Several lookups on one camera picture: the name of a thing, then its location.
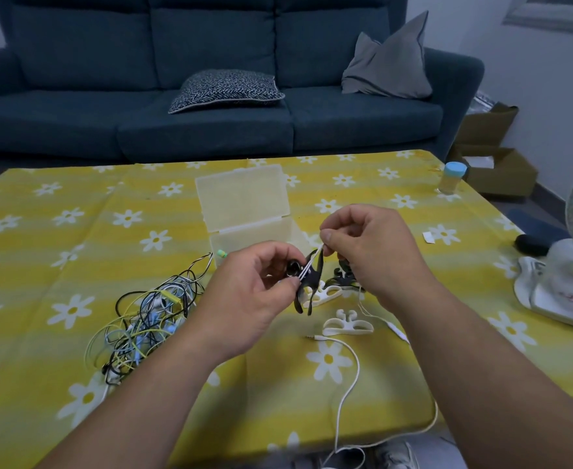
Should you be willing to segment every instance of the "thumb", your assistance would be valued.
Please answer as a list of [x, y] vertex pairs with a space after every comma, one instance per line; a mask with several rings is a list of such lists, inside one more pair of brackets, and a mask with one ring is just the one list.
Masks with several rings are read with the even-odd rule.
[[291, 276], [274, 284], [270, 289], [264, 292], [265, 299], [267, 303], [269, 303], [273, 314], [277, 315], [289, 307], [295, 300], [295, 295], [299, 287], [299, 279], [295, 276]]
[[352, 261], [352, 250], [356, 238], [334, 229], [323, 229], [319, 237], [329, 248], [343, 255], [348, 261]]

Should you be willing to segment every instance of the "hand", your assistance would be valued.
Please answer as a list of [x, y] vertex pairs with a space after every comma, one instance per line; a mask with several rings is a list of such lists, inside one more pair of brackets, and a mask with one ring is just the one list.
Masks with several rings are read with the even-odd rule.
[[387, 309], [435, 281], [406, 222], [393, 209], [352, 204], [327, 217], [320, 229], [323, 254], [336, 251], [346, 258], [362, 287]]
[[247, 352], [293, 302], [300, 281], [278, 283], [291, 260], [306, 258], [293, 245], [262, 242], [229, 253], [214, 273], [181, 330], [200, 339], [215, 366]]

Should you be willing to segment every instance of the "plastic container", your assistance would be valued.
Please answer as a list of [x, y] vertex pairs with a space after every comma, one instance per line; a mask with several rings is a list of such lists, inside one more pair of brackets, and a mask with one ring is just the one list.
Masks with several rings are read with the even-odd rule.
[[278, 240], [311, 250], [297, 223], [289, 216], [287, 182], [282, 166], [236, 169], [196, 178], [210, 245], [219, 264], [227, 254], [255, 243]]
[[462, 177], [467, 172], [467, 165], [451, 161], [445, 165], [443, 170], [443, 177], [439, 182], [438, 192], [451, 196], [456, 193], [456, 188]]

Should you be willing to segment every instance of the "sofa back cushion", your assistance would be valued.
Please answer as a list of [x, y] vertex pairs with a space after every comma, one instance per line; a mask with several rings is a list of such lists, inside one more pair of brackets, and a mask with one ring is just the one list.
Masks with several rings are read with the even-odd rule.
[[204, 69], [275, 75], [273, 0], [148, 1], [162, 89]]
[[11, 0], [8, 43], [36, 89], [158, 87], [146, 0]]
[[[390, 0], [276, 0], [276, 80], [280, 87], [337, 86], [361, 31], [384, 40]], [[398, 17], [391, 17], [397, 23]]]

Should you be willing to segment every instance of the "floral tablecloth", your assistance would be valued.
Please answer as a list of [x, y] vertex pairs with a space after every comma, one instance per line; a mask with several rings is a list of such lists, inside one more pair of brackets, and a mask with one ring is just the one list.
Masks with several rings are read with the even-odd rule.
[[[12, 169], [0, 176], [1, 468], [32, 466], [102, 400], [102, 374], [85, 367], [83, 354], [114, 318], [117, 298], [210, 251], [194, 179], [273, 163], [282, 165], [291, 216], [311, 249], [320, 244], [323, 218], [341, 206], [397, 208], [438, 278], [573, 395], [573, 328], [532, 314], [514, 297], [517, 228], [464, 183], [454, 196], [435, 192], [441, 163], [428, 152]], [[434, 244], [424, 242], [425, 231]], [[325, 275], [334, 267], [329, 262]], [[329, 447], [355, 363], [338, 344], [302, 336], [320, 333], [337, 309], [358, 309], [356, 302], [352, 293], [311, 317], [291, 307], [249, 354], [217, 368], [171, 461]], [[382, 312], [367, 295], [365, 306]], [[409, 347], [372, 324], [371, 335], [345, 336], [362, 365], [343, 408], [345, 441], [373, 440], [433, 416]]]

